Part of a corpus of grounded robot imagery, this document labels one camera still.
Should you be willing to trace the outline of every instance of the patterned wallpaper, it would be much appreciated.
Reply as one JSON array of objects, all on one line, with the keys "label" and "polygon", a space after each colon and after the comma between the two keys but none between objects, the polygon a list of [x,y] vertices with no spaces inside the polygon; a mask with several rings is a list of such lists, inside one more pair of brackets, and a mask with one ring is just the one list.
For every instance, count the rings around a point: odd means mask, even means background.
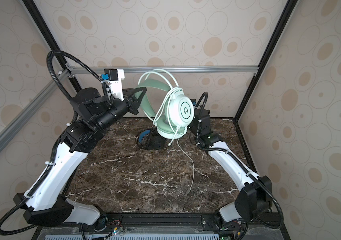
[{"label": "patterned wallpaper", "polygon": [[50,81],[47,52],[24,8],[0,1],[0,132]]},{"label": "patterned wallpaper", "polygon": [[[15,0],[0,0],[0,132],[50,82],[47,52],[24,8]],[[63,84],[74,96],[69,81]],[[27,190],[40,175],[55,139],[72,114],[67,99],[56,90],[0,153],[0,218],[14,207],[14,194]],[[3,229],[25,225],[20,210]],[[0,240],[27,240],[33,232],[0,236]]]},{"label": "patterned wallpaper", "polygon": [[[122,81],[123,88],[133,88],[137,86],[141,74],[125,74]],[[234,117],[240,102],[249,86],[253,73],[175,73],[180,87],[188,98],[200,98],[205,91],[209,93],[207,107],[211,110],[211,117]],[[164,82],[155,74],[150,76],[153,79]],[[91,74],[77,74],[77,79],[82,81],[87,87],[98,89],[102,95],[100,82]],[[165,97],[166,92],[154,88],[147,89],[147,96],[153,108],[157,112]],[[127,113],[125,117],[144,117],[144,112],[139,109],[138,115]]]},{"label": "patterned wallpaper", "polygon": [[341,239],[341,0],[303,0],[240,119],[291,239]]},{"label": "patterned wallpaper", "polygon": [[258,65],[286,0],[35,0],[89,66]]},{"label": "patterned wallpaper", "polygon": [[[63,85],[74,96],[70,82],[65,80]],[[57,89],[0,153],[0,218],[14,207],[14,195],[28,190],[42,173],[54,142],[72,117],[72,106]],[[27,226],[23,212],[17,210],[5,221],[3,229]],[[17,235],[0,236],[0,240],[29,240],[34,231],[35,228]]]}]

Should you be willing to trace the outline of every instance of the headphone ear cushion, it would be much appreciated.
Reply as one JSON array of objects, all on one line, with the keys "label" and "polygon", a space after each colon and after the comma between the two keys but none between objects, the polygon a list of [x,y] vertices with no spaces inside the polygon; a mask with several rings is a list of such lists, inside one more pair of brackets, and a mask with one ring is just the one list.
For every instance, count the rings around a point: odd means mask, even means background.
[{"label": "headphone ear cushion", "polygon": [[150,139],[149,147],[154,150],[162,149],[165,146],[165,139],[161,136],[153,136]]}]

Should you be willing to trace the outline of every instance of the headphones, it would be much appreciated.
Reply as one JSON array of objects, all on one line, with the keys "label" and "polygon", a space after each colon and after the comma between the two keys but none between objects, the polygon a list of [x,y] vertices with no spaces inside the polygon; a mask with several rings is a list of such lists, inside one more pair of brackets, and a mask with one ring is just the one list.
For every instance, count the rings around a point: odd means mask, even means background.
[{"label": "headphones", "polygon": [[[176,87],[173,87],[168,79],[159,72],[169,74]],[[159,75],[167,84],[148,78],[150,74]],[[184,136],[187,132],[187,126],[192,122],[194,116],[192,101],[184,95],[183,89],[179,87],[173,75],[164,69],[154,69],[144,73],[139,79],[138,86],[135,88],[140,87],[156,88],[167,92],[157,113],[155,113],[149,103],[147,95],[144,95],[140,107],[145,115],[152,120],[153,125],[157,127],[158,134],[166,139],[171,139],[170,143],[168,143],[168,146],[170,146],[174,139]]]},{"label": "headphones", "polygon": [[152,127],[150,129],[146,129],[144,131],[139,132],[136,136],[136,144],[141,149],[145,150],[159,150],[162,149],[165,145],[165,138],[160,136],[156,127]]}]

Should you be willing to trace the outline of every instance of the dark brown marble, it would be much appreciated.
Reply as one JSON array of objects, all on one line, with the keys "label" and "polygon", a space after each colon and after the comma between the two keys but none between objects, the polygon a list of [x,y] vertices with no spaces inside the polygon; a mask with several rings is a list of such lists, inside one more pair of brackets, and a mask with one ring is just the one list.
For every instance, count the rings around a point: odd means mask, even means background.
[{"label": "dark brown marble", "polygon": [[[230,119],[212,119],[212,129],[224,138],[244,162],[244,152]],[[177,146],[147,151],[135,136],[149,128],[149,119],[126,118],[111,126],[105,137],[78,167],[68,198],[97,204],[106,212],[213,212],[235,200],[239,193],[223,168],[189,141],[179,140],[193,159]]]}]

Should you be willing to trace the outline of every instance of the vent grille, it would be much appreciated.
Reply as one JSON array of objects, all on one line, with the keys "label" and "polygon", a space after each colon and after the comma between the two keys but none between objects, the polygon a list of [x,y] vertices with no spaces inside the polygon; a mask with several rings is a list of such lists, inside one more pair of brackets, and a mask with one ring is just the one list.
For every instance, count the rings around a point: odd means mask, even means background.
[{"label": "vent grille", "polygon": [[[102,234],[86,235],[87,240],[105,237]],[[82,240],[80,234],[77,235],[47,235],[45,240]],[[219,240],[217,233],[192,233],[192,234],[126,234],[115,235],[108,240]]]}]

